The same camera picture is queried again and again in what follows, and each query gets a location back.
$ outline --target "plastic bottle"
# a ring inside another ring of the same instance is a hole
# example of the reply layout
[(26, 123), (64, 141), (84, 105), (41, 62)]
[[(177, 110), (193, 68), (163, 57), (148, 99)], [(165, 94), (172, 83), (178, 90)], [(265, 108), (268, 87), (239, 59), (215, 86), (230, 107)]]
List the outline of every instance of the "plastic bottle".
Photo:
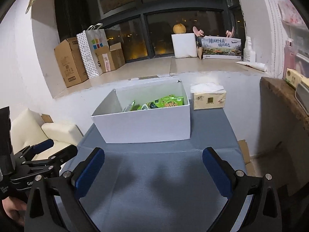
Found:
[(244, 62), (255, 63), (255, 51), (252, 49), (251, 37), (246, 37), (244, 48)]
[(296, 49), (294, 47), (293, 39), (288, 38), (285, 41), (284, 47), (284, 72), (283, 72), (283, 79), (285, 79), (286, 69), (290, 68), (295, 70), (295, 55)]

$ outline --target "shopping bag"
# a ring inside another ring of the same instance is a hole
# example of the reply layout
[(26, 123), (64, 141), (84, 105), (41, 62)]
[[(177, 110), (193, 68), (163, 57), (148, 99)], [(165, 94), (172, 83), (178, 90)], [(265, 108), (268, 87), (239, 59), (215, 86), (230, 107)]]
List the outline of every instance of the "shopping bag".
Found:
[(105, 45), (108, 46), (106, 35), (101, 23), (91, 25), (87, 30), (77, 34), (77, 41), (89, 78), (99, 76), (103, 73), (101, 64), (95, 54), (95, 50)]

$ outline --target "open box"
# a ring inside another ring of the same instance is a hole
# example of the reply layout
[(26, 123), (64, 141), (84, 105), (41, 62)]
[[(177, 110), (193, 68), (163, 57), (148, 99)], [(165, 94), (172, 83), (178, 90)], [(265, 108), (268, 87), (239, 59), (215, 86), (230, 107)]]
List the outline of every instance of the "open box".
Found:
[[(143, 105), (174, 94), (184, 105), (122, 112), (135, 100)], [(112, 90), (91, 116), (106, 143), (144, 143), (190, 138), (190, 103), (177, 79)]]

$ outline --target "green snack package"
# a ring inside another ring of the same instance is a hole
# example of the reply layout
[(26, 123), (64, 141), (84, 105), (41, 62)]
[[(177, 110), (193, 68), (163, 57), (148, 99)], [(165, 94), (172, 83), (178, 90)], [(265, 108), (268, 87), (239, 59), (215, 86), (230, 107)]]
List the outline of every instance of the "green snack package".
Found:
[(164, 107), (162, 105), (161, 99), (157, 99), (155, 101), (151, 101), (150, 103), (147, 103), (147, 106), (149, 107), (149, 109), (163, 108)]
[(162, 105), (164, 107), (183, 105), (183, 97), (169, 97), (169, 98), (162, 98), (161, 100), (162, 100)]
[(169, 99), (171, 97), (175, 97), (175, 95), (171, 94), (171, 95), (165, 96), (164, 98), (160, 98), (160, 99), (157, 99), (155, 101), (151, 101), (151, 102), (147, 103), (147, 106), (149, 107), (149, 109), (163, 108), (164, 104), (162, 103), (162, 99)]
[(134, 100), (131, 104), (129, 104), (128, 106), (126, 106), (126, 107), (123, 109), (122, 112), (125, 113), (125, 112), (131, 111), (132, 108), (134, 107), (134, 105), (135, 105), (135, 100)]
[(136, 104), (132, 107), (131, 111), (140, 110), (142, 107), (139, 104)]

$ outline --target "blue gripper pad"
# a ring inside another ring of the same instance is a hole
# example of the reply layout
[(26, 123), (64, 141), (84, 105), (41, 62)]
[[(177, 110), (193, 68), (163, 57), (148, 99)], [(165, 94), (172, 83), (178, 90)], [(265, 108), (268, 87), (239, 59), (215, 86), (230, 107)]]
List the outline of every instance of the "blue gripper pad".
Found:
[(222, 160), (211, 147), (204, 149), (202, 157), (203, 163), (220, 194), (228, 199), (231, 198), (233, 185), (236, 181), (233, 168), (228, 162)]
[(80, 162), (73, 171), (71, 183), (75, 187), (77, 199), (86, 196), (93, 181), (104, 164), (103, 149), (95, 148), (85, 161)]
[(43, 152), (43, 151), (45, 151), (45, 150), (47, 150), (47, 149), (49, 149), (53, 146), (54, 146), (54, 141), (52, 139), (48, 139), (48, 140), (43, 141), (43, 142), (41, 142), (37, 145), (34, 145), (32, 147), (32, 150), (33, 150), (33, 153), (39, 154), (39, 153), (41, 153), (41, 152)]

